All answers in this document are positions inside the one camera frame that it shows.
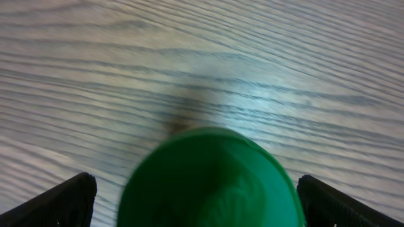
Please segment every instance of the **green plastic dome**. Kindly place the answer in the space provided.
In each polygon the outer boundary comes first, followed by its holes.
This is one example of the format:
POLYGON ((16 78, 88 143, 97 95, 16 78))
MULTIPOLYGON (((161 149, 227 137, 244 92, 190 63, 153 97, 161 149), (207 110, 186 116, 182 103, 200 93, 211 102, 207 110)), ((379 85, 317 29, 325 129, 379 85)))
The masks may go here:
POLYGON ((228 129, 199 128, 161 144, 122 194, 118 227, 305 225, 279 162, 228 129))

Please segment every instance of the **green object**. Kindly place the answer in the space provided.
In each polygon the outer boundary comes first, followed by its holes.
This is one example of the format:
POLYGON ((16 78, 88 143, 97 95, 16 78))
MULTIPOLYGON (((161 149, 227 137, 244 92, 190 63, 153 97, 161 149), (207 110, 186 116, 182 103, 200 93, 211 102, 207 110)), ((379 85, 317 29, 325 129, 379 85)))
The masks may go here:
POLYGON ((199 128, 162 143, 137 168, 121 198, 117 227, 305 225, 282 166, 250 139, 199 128))

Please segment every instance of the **green cap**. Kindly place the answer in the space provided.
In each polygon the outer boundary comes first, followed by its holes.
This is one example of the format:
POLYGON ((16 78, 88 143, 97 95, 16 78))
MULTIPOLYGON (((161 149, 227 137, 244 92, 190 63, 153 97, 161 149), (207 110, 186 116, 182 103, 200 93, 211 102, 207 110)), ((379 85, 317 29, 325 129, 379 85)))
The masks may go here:
POLYGON ((117 227, 302 227, 295 188, 272 155, 228 129, 182 132, 133 173, 117 227))

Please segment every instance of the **wood grain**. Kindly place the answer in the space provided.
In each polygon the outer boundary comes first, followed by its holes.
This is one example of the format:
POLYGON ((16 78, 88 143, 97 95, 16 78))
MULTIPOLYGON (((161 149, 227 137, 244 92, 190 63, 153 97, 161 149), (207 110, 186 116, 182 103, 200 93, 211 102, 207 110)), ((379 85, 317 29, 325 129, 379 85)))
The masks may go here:
POLYGON ((0 2, 0 212, 95 175, 92 226, 172 133, 259 143, 404 221, 400 0, 0 2))

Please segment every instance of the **black object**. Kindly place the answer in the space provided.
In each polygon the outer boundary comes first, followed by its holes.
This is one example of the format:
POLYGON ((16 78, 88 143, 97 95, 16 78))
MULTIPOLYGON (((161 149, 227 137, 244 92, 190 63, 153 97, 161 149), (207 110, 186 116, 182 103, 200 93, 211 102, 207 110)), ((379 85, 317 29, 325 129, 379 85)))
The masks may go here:
POLYGON ((404 227, 310 175, 299 179, 297 193, 307 227, 404 227))
POLYGON ((97 183, 80 173, 0 215, 0 227, 89 227, 97 183))

